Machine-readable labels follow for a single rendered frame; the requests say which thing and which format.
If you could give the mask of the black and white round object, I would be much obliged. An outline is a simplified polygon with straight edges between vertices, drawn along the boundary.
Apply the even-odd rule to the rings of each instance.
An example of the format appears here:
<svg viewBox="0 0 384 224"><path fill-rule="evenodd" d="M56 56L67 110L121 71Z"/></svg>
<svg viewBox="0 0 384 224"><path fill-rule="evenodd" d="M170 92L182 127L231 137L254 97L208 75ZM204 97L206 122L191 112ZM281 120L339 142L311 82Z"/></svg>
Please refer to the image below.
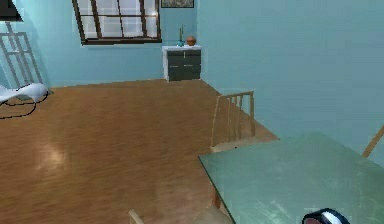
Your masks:
<svg viewBox="0 0 384 224"><path fill-rule="evenodd" d="M301 224L350 224L350 222L336 210L324 208L306 214Z"/></svg>

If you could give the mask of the green plant in teal pot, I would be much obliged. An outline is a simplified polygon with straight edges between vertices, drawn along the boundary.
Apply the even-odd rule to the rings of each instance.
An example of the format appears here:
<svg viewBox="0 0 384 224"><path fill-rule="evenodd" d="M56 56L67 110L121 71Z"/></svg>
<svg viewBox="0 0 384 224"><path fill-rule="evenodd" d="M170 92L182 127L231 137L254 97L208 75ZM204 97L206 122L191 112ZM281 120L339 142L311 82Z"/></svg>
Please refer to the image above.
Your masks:
<svg viewBox="0 0 384 224"><path fill-rule="evenodd" d="M179 47L183 47L185 44L183 40L183 34L184 34L184 24L182 24L181 27L179 28L179 40L177 42L177 46Z"/></svg>

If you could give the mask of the black wall television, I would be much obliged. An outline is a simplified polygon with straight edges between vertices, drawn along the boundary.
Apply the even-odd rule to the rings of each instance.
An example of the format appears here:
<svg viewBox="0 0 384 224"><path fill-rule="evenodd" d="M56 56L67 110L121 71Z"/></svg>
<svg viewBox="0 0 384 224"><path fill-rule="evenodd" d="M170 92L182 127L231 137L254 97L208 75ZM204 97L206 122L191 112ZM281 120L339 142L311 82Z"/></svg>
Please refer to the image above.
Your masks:
<svg viewBox="0 0 384 224"><path fill-rule="evenodd" d="M22 22L23 19L12 0L0 0L0 21Z"/></svg>

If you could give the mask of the green top dining table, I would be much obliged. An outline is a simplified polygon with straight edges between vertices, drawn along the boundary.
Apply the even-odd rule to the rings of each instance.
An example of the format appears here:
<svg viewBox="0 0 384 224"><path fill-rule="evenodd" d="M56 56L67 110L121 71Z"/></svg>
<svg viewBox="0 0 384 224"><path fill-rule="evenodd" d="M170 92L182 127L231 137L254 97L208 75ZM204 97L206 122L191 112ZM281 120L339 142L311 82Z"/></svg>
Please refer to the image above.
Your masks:
<svg viewBox="0 0 384 224"><path fill-rule="evenodd" d="M350 224L384 224L384 168L336 140L298 137L201 155L234 224L301 224L330 208Z"/></svg>

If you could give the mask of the light wooden slatted chair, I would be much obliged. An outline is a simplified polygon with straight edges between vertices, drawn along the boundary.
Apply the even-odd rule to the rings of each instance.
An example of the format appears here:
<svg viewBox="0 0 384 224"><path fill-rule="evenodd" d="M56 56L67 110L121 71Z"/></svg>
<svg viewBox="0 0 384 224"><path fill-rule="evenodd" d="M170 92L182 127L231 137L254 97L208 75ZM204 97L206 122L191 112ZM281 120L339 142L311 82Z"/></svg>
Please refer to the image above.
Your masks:
<svg viewBox="0 0 384 224"><path fill-rule="evenodd" d="M374 150L377 143L380 141L382 136L384 135L384 125L381 126L381 128L378 130L378 132L375 134L375 136L371 139L371 141L368 143L367 147L362 153L362 156L365 158L368 158L369 155Z"/></svg>
<svg viewBox="0 0 384 224"><path fill-rule="evenodd" d="M217 97L210 140L213 153L274 140L278 137L255 120L253 91Z"/></svg>

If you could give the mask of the white lounge chair black frame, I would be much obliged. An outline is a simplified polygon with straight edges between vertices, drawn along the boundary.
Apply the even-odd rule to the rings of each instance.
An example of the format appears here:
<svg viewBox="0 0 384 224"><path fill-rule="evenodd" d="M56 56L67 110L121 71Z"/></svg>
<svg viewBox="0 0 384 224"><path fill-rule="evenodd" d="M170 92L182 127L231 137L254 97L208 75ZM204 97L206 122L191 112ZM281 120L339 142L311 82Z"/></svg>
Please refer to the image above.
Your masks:
<svg viewBox="0 0 384 224"><path fill-rule="evenodd" d="M9 104L8 101L12 98L25 96L28 99L31 99L29 105L33 105L33 109L26 114L30 115L35 111L36 105L43 102L48 95L49 90L42 83L30 83L19 88L7 88L0 85L0 106L5 104L7 106L14 107L14 104ZM15 115L15 118L25 117L26 115Z"/></svg>

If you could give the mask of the white cabinet with dark drawers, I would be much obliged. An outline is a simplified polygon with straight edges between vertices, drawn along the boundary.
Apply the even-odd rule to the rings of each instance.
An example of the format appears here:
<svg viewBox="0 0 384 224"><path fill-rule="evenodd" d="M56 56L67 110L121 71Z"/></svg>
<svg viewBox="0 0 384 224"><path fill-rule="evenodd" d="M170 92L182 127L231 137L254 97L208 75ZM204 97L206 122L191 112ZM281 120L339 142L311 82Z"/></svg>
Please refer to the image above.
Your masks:
<svg viewBox="0 0 384 224"><path fill-rule="evenodd" d="M163 74L167 82L195 80L201 74L201 50L198 45L163 46Z"/></svg>

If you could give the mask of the dark brown framed window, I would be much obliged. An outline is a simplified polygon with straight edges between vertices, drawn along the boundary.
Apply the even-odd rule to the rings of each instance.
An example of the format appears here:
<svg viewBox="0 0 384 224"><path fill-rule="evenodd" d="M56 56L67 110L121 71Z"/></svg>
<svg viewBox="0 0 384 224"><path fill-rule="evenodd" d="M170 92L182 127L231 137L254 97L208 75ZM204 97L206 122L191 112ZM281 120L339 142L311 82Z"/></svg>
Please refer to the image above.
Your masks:
<svg viewBox="0 0 384 224"><path fill-rule="evenodd" d="M72 0L82 45L161 43L160 0Z"/></svg>

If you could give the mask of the dark framed wall picture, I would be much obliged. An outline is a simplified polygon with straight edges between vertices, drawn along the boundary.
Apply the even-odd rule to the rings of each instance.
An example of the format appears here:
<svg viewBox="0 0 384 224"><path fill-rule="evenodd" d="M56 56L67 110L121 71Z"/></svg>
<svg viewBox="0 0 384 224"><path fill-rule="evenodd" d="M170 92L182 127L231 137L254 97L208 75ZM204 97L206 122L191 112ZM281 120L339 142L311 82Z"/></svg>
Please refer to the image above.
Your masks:
<svg viewBox="0 0 384 224"><path fill-rule="evenodd" d="M194 8L194 0L160 0L162 8Z"/></svg>

